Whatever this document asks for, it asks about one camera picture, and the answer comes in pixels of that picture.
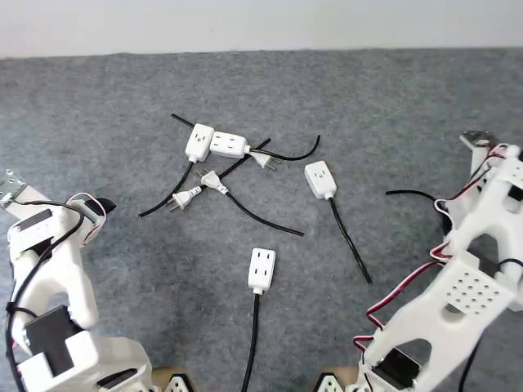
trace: cable connector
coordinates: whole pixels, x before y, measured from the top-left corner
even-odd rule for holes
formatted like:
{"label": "cable connector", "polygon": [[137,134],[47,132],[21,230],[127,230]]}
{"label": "cable connector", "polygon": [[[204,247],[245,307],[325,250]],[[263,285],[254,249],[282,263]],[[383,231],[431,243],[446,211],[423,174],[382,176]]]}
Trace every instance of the cable connector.
{"label": "cable connector", "polygon": [[254,158],[256,163],[260,165],[262,169],[269,168],[271,170],[276,170],[276,168],[272,166],[271,163],[281,163],[279,159],[273,158],[270,155],[262,153],[249,153],[249,155]]}
{"label": "cable connector", "polygon": [[275,251],[259,247],[253,249],[248,269],[248,286],[254,290],[254,294],[261,295],[269,289],[275,271],[275,261]]}
{"label": "cable connector", "polygon": [[206,174],[198,173],[202,177],[202,185],[208,186],[209,188],[213,188],[221,194],[226,194],[227,192],[229,192],[227,187],[221,183],[220,177],[218,177],[218,174],[216,174],[215,171],[209,171],[205,168],[204,170],[206,171]]}
{"label": "cable connector", "polygon": [[185,209],[187,207],[187,204],[190,203],[193,197],[199,194],[201,191],[202,188],[200,186],[195,186],[191,190],[186,190],[184,192],[178,192],[177,194],[173,194],[172,198],[168,201],[168,204],[175,203],[176,205],[170,207],[169,211],[173,212],[177,208],[180,208],[181,210]]}

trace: red and white wire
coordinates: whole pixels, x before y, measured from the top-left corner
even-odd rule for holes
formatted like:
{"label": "red and white wire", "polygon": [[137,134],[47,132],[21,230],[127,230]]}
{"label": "red and white wire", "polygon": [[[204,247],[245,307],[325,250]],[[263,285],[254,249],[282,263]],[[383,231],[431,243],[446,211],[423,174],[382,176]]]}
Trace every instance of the red and white wire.
{"label": "red and white wire", "polygon": [[380,310],[383,306],[387,305],[389,302],[391,302],[394,298],[396,298],[407,286],[409,286],[421,273],[423,273],[425,270],[429,269],[433,265],[439,265],[439,266],[445,266],[445,263],[443,261],[429,261],[425,263],[424,265],[418,267],[414,272],[412,272],[409,276],[407,276],[405,279],[403,279],[400,284],[396,286],[394,290],[392,290],[385,298],[383,298],[378,303],[372,305],[367,310],[367,319],[369,319],[372,323],[374,323],[378,328],[383,329],[383,324],[373,316],[373,313]]}

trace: power cord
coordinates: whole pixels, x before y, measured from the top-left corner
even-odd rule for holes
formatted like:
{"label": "power cord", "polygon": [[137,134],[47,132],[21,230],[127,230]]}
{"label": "power cord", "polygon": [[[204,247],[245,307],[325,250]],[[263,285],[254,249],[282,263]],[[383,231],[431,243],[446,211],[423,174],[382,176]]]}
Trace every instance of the power cord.
{"label": "power cord", "polygon": [[183,117],[178,116],[177,114],[171,113],[171,117],[175,120],[179,121],[183,125],[186,125],[189,128],[194,128],[194,124],[190,122],[189,120],[184,119]]}
{"label": "power cord", "polygon": [[139,215],[139,217],[143,218],[144,216],[148,216],[148,215],[152,214],[153,212],[158,211],[161,207],[165,206],[168,203],[168,201],[171,199],[172,194],[175,194],[176,192],[178,192],[178,190],[181,188],[183,183],[186,182],[187,176],[189,175],[190,169],[192,169],[193,165],[194,165],[194,163],[189,161],[189,164],[187,165],[187,168],[186,168],[185,172],[183,173],[183,176],[178,181],[178,183],[176,184],[176,186],[174,187],[172,192],[166,198],[164,198],[160,203],[156,204],[154,207],[150,208],[149,210],[142,212]]}
{"label": "power cord", "polygon": [[432,202],[436,201],[436,198],[431,194],[416,189],[395,189],[388,190],[387,192],[385,192],[386,196],[388,196],[389,194],[419,194],[420,196],[430,199]]}
{"label": "power cord", "polygon": [[[270,137],[265,139],[262,143],[258,145],[258,148],[262,148],[265,145],[268,145],[270,143]],[[250,155],[245,155],[240,160],[236,161],[228,169],[225,169],[222,173],[218,174],[218,177],[223,179],[224,177],[228,176],[233,170],[235,170],[240,165],[244,164],[247,160],[251,158]],[[184,210],[187,205],[191,202],[191,200],[197,195],[203,192],[204,189],[206,189],[206,185],[201,186],[195,186],[193,189],[185,190],[183,192],[178,192],[177,194],[173,194],[172,198],[168,200],[168,204],[174,203],[174,206],[169,208],[169,211],[173,212],[177,208],[180,208],[181,210]]]}
{"label": "power cord", "polygon": [[342,232],[343,238],[345,239],[347,245],[352,251],[352,254],[354,255],[354,258],[356,260],[356,263],[360,267],[361,273],[365,277],[365,281],[367,284],[373,284],[373,279],[371,278],[367,267],[365,266],[365,263],[363,260],[361,260],[360,253],[358,252],[358,249],[356,249],[356,245],[354,242],[352,242],[351,236],[347,233],[345,225],[343,224],[342,218],[340,217],[340,214],[337,211],[336,203],[334,202],[334,198],[328,198],[329,204],[331,209],[333,210],[334,218],[336,219],[337,227],[339,227],[340,231]]}
{"label": "power cord", "polygon": [[277,158],[277,159],[281,159],[282,161],[301,161],[302,159],[305,159],[305,158],[308,158],[310,157],[315,151],[316,149],[318,148],[318,145],[320,144],[320,139],[321,139],[321,136],[318,135],[316,137],[316,142],[314,143],[314,146],[312,147],[312,149],[306,153],[306,154],[303,154],[299,157],[287,157],[285,155],[281,155],[281,154],[277,154],[277,153],[273,153],[271,151],[266,151],[264,149],[251,149],[249,151],[249,153],[252,155],[252,154],[264,154],[264,155],[269,155],[270,157],[272,158]]}
{"label": "power cord", "polygon": [[471,353],[471,356],[467,359],[467,363],[465,364],[465,368],[463,369],[463,374],[461,375],[461,379],[459,380],[458,392],[465,391],[465,381],[467,380],[468,373],[471,371],[471,367],[474,363],[474,359],[476,358],[477,351],[480,348],[481,339],[483,339],[483,335],[481,335],[480,340],[477,341],[476,346],[474,347],[474,350]]}
{"label": "power cord", "polygon": [[372,284],[373,280],[367,270],[367,267],[365,266],[363,260],[361,260],[360,253],[356,249],[354,242],[347,233],[345,225],[342,222],[342,218],[337,211],[336,203],[334,202],[334,194],[336,193],[337,186],[333,175],[327,167],[327,163],[325,163],[325,161],[318,161],[305,166],[305,178],[316,198],[324,198],[325,200],[329,201],[330,207],[333,210],[334,218],[336,219],[337,227],[340,229],[343,238],[349,245],[349,248],[351,249],[354,258],[356,259],[356,263],[360,267],[367,284]]}
{"label": "power cord", "polygon": [[247,392],[248,382],[250,381],[251,373],[253,372],[254,355],[256,354],[256,343],[258,336],[258,313],[260,309],[260,297],[260,294],[254,294],[253,334],[251,335],[251,348],[248,352],[247,368],[245,369],[242,392]]}
{"label": "power cord", "polygon": [[20,374],[18,373],[18,365],[15,360],[15,353],[14,353],[13,346],[12,346],[12,334],[11,334],[15,312],[20,311],[20,309],[18,308],[18,303],[20,302],[20,298],[24,295],[25,290],[27,289],[27,287],[33,280],[34,276],[36,275],[36,273],[38,272],[40,267],[43,265],[43,263],[48,259],[49,255],[52,253],[52,251],[54,249],[56,249],[56,247],[58,247],[60,244],[62,244],[67,238],[69,238],[71,235],[73,235],[74,233],[76,233],[76,231],[78,231],[80,229],[80,227],[82,226],[83,220],[85,218],[85,214],[78,207],[70,206],[65,203],[52,202],[52,201],[47,201],[47,200],[46,201],[36,200],[33,202],[17,202],[16,200],[13,200],[12,202],[20,204],[22,206],[48,205],[48,206],[63,207],[63,208],[67,208],[70,211],[74,211],[74,212],[78,213],[78,216],[79,216],[78,222],[76,223],[76,225],[74,225],[73,228],[70,229],[67,233],[65,233],[60,238],[58,238],[54,243],[49,245],[49,247],[47,247],[47,249],[42,253],[42,255],[40,255],[40,257],[38,258],[38,262],[29,271],[29,274],[24,279],[24,282],[22,282],[22,284],[18,288],[18,291],[14,295],[14,298],[11,297],[12,301],[7,304],[7,308],[6,308],[7,325],[6,325],[6,333],[5,333],[6,357],[7,357],[7,361],[9,362],[9,366],[11,368],[11,373],[13,375],[13,378],[15,379],[16,388],[18,389],[19,392],[25,392],[24,384],[22,382]]}
{"label": "power cord", "polygon": [[285,227],[285,226],[277,225],[276,223],[273,223],[273,222],[270,222],[268,220],[265,220],[265,219],[261,218],[260,216],[254,214],[253,212],[250,212],[243,204],[241,204],[238,201],[238,199],[236,199],[232,195],[232,193],[227,189],[227,187],[224,186],[221,183],[220,177],[218,177],[218,175],[216,174],[215,171],[208,171],[207,174],[204,174],[204,175],[200,174],[200,175],[202,176],[202,179],[201,179],[202,185],[205,185],[205,186],[207,186],[209,188],[216,189],[221,194],[224,194],[225,196],[227,196],[229,198],[229,200],[236,207],[238,207],[242,212],[244,212],[245,214],[247,214],[248,216],[250,216],[254,220],[262,223],[263,225],[270,226],[273,229],[281,230],[281,231],[284,231],[286,233],[295,234],[295,235],[299,235],[300,237],[303,237],[304,233],[301,232],[301,231],[298,231],[298,230],[295,230],[295,229],[290,229],[290,228]]}
{"label": "power cord", "polygon": [[270,249],[255,247],[251,255],[251,265],[248,269],[248,286],[254,291],[253,334],[251,335],[251,348],[248,353],[247,367],[245,368],[242,392],[247,392],[248,383],[253,372],[254,355],[258,335],[258,314],[260,297],[264,291],[269,290],[272,275],[275,271],[276,252]]}

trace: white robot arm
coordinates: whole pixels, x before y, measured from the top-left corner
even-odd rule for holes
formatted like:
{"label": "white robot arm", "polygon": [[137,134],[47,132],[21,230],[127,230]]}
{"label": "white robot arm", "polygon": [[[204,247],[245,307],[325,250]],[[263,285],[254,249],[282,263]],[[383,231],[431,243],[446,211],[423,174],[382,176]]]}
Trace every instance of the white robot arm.
{"label": "white robot arm", "polygon": [[[358,381],[346,392],[429,392],[471,354],[483,331],[507,307],[523,310],[523,152],[484,132],[467,132],[462,140],[472,149],[472,175],[456,196],[435,201],[435,209],[452,224],[444,242],[431,252],[437,261],[414,271],[369,309],[378,330],[355,337],[363,354]],[[494,265],[469,249],[482,234],[498,243]],[[443,268],[423,294],[387,324],[373,316],[435,264]],[[425,363],[415,363],[398,349],[418,339],[431,345]],[[371,343],[365,348],[361,341]]]}
{"label": "white robot arm", "polygon": [[[98,312],[80,248],[96,237],[112,202],[76,194],[60,205],[7,171],[0,177],[0,207],[20,219],[8,232],[15,284],[7,307],[7,336],[30,356],[18,365],[11,356],[18,390],[159,392],[138,342],[86,330]],[[67,294],[69,306],[47,311],[58,293]]]}

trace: black cable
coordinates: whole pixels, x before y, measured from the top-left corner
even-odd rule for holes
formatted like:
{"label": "black cable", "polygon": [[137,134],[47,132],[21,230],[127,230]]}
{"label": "black cable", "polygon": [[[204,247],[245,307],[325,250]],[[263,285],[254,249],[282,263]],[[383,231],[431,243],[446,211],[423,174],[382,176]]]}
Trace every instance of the black cable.
{"label": "black cable", "polygon": [[268,220],[265,220],[263,218],[261,218],[260,216],[258,215],[255,215],[253,214],[252,212],[250,212],[247,208],[244,207],[244,205],[242,203],[240,203],[231,193],[230,191],[226,193],[226,196],[231,200],[232,203],[235,204],[235,206],[237,208],[239,208],[242,212],[246,213],[247,215],[249,215],[251,218],[253,218],[255,221],[258,221],[260,223],[262,223],[263,225],[267,225],[267,226],[270,226],[272,227],[273,229],[277,229],[277,230],[281,230],[281,231],[284,231],[286,233],[290,233],[290,234],[295,234],[295,235],[299,235],[300,237],[303,237],[303,233],[301,231],[298,231],[298,230],[295,230],[295,229],[290,229],[288,227],[284,227],[284,226],[280,226],[280,225],[277,225],[276,223],[272,223],[272,222],[269,222]]}
{"label": "black cable", "polygon": [[161,207],[163,207],[169,199],[172,197],[172,194],[175,194],[178,192],[178,190],[181,188],[184,182],[187,180],[187,176],[189,175],[190,169],[193,167],[194,163],[189,161],[189,164],[187,165],[186,171],[183,173],[183,176],[181,176],[181,179],[178,181],[178,184],[174,187],[174,189],[171,191],[167,197],[162,200],[160,203],[156,204],[154,207],[150,208],[149,210],[142,212],[139,217],[143,218],[144,216],[148,216],[149,214],[152,214],[155,211],[158,211]]}
{"label": "black cable", "polygon": [[481,336],[480,340],[477,341],[476,347],[474,347],[471,356],[467,359],[467,363],[465,364],[465,368],[463,369],[463,374],[461,375],[461,380],[459,381],[458,392],[464,392],[465,390],[465,381],[467,380],[468,373],[470,372],[472,364],[474,363],[474,358],[476,357],[477,350],[480,348],[482,338],[483,336]]}
{"label": "black cable", "polygon": [[256,353],[256,341],[258,336],[258,313],[260,309],[260,294],[254,294],[254,311],[253,311],[253,334],[251,335],[251,349],[248,353],[247,368],[245,369],[244,383],[242,392],[247,392],[248,382],[253,372],[254,354]]}
{"label": "black cable", "polygon": [[270,151],[265,151],[264,149],[251,149],[250,152],[269,155],[273,158],[281,159],[282,161],[301,161],[302,159],[309,157],[316,151],[316,149],[318,148],[318,145],[320,144],[320,138],[321,138],[321,136],[318,135],[316,137],[316,142],[314,143],[314,146],[312,147],[311,151],[309,151],[305,155],[302,155],[301,157],[286,157],[285,155],[280,155],[280,154],[273,153]]}
{"label": "black cable", "polygon": [[385,192],[385,195],[388,196],[389,194],[419,194],[420,196],[429,198],[430,200],[432,200],[432,202],[436,201],[436,198],[434,196],[432,196],[431,194],[428,194],[428,193],[422,192],[421,190],[416,190],[416,189],[395,189],[395,190],[388,190],[387,192]]}
{"label": "black cable", "polygon": [[[34,265],[34,267],[29,271],[29,274],[25,278],[24,282],[20,285],[18,288],[18,291],[16,292],[15,298],[11,301],[12,307],[16,308],[18,305],[18,302],[20,301],[20,298],[24,295],[25,290],[33,280],[34,276],[42,266],[42,264],[47,260],[47,257],[49,254],[58,247],[61,243],[63,243],[67,238],[69,238],[71,235],[73,235],[80,227],[82,226],[83,219],[85,218],[85,214],[82,210],[80,210],[78,207],[70,206],[69,204],[65,203],[58,203],[58,202],[52,202],[52,201],[44,201],[44,200],[37,200],[33,202],[17,202],[16,200],[13,201],[14,203],[20,204],[22,206],[42,206],[42,205],[48,205],[48,206],[58,206],[58,207],[64,207],[68,210],[77,212],[79,215],[78,222],[76,225],[73,226],[72,229],[70,229],[67,233],[62,235],[60,238],[58,238],[54,243],[49,245],[47,249],[40,255],[38,262]],[[7,313],[7,326],[6,326],[6,357],[7,361],[9,362],[9,366],[11,368],[11,373],[13,375],[13,378],[15,379],[16,388],[19,392],[25,392],[24,384],[22,382],[21,376],[18,373],[18,367],[15,361],[15,353],[13,351],[12,346],[12,334],[11,329],[14,322],[14,312]]]}
{"label": "black cable", "polygon": [[7,304],[6,310],[8,313],[21,312],[21,313],[28,314],[29,316],[31,316],[34,319],[38,317],[37,314],[34,313],[30,309],[20,308],[19,306],[10,306],[10,305],[12,305],[12,302],[9,302],[9,304]]}
{"label": "black cable", "polygon": [[352,250],[352,254],[354,255],[354,258],[356,259],[356,263],[358,263],[358,266],[360,267],[360,270],[365,277],[365,280],[367,281],[367,284],[372,284],[373,279],[370,277],[370,274],[367,270],[367,267],[365,266],[363,260],[361,260],[360,253],[356,249],[356,245],[352,242],[351,237],[346,231],[345,225],[342,222],[342,218],[340,217],[340,214],[337,212],[336,203],[334,202],[334,198],[329,198],[329,204],[331,209],[333,210],[334,218],[336,219],[337,227],[339,227],[340,231],[343,234],[343,238],[345,239],[346,243],[349,245],[349,248]]}
{"label": "black cable", "polygon": [[192,122],[185,120],[183,117],[180,117],[177,114],[171,113],[171,117],[189,128],[194,128],[194,124]]}
{"label": "black cable", "polygon": [[507,264],[507,263],[514,263],[514,264],[518,264],[520,267],[523,267],[523,261],[517,260],[517,259],[505,259],[505,260],[501,261],[498,265],[501,266],[501,265]]}

